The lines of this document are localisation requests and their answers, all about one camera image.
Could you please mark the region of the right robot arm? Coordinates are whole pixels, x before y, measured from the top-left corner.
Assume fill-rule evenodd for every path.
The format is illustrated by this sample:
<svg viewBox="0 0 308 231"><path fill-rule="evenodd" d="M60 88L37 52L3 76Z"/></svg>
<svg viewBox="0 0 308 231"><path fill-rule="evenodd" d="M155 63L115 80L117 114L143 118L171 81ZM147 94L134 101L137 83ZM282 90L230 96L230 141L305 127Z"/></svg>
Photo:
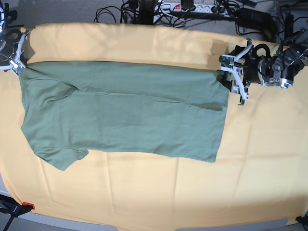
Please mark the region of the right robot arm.
<svg viewBox="0 0 308 231"><path fill-rule="evenodd" d="M19 26L11 25L17 16L17 11L10 10L8 3L0 4L0 69L10 70L16 76L26 68L23 44L29 35L29 30L22 32Z"/></svg>

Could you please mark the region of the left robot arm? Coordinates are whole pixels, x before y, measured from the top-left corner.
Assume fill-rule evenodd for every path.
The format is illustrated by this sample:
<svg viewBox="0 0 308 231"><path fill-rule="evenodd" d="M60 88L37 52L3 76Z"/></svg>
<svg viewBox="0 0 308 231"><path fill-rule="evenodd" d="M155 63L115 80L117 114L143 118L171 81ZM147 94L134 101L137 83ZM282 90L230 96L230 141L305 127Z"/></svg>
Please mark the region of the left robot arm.
<svg viewBox="0 0 308 231"><path fill-rule="evenodd" d="M240 95L239 105L248 100L251 84L288 89L308 58L308 31L305 28L282 40L272 55L268 45L254 45L247 39L245 47L236 46L219 57L218 81L231 93Z"/></svg>

